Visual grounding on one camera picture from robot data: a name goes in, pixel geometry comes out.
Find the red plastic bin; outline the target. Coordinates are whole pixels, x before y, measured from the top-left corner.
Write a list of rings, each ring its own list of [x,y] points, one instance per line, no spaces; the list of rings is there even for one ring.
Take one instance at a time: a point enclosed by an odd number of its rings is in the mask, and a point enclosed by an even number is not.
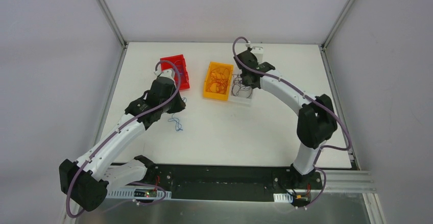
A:
[[[168,61],[172,64],[174,64],[176,66],[176,68],[179,71],[180,74],[180,80],[181,80],[181,84],[180,84],[180,90],[187,90],[190,88],[190,83],[189,83],[189,75],[186,69],[186,61],[185,58],[182,54],[180,55],[175,55],[175,56],[170,56],[170,57],[163,57],[160,58],[160,61]]]

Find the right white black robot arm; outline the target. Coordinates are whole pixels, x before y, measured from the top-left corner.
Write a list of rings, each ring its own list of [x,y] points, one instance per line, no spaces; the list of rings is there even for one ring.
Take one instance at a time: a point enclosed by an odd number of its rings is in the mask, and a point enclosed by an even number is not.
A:
[[[262,89],[289,106],[298,116],[296,134],[301,142],[297,156],[291,165],[290,182],[296,188],[303,188],[310,182],[319,148],[337,130],[333,117],[331,98],[322,94],[310,101],[294,86],[283,81],[276,68],[268,62],[259,63],[253,49],[235,55],[234,60],[241,70],[242,84],[252,89]]]

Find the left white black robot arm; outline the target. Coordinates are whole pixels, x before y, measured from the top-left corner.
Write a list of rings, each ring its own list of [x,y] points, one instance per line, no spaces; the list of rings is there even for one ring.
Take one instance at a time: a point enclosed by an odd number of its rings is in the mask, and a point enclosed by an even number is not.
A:
[[[130,162],[111,168],[117,156],[138,136],[157,122],[162,114],[185,109],[174,78],[159,75],[151,88],[132,101],[109,134],[77,160],[65,159],[59,165],[61,191],[66,194],[66,211],[77,218],[95,210],[107,194],[130,183],[151,185],[156,172],[152,161],[137,156]]]

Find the yellow plastic bin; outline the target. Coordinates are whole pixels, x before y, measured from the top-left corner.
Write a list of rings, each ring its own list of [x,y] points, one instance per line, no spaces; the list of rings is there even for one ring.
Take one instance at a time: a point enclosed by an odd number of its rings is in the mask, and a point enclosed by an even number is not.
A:
[[[203,97],[226,102],[233,69],[232,64],[210,62],[204,81]]]

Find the white plastic bin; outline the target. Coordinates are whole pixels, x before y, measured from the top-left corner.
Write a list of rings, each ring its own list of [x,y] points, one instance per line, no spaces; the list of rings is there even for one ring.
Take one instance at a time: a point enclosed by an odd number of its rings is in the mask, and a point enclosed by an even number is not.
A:
[[[240,74],[241,71],[238,69],[233,71],[229,88],[228,102],[250,106],[253,101],[254,90],[250,87],[244,86],[241,83],[242,80]]]

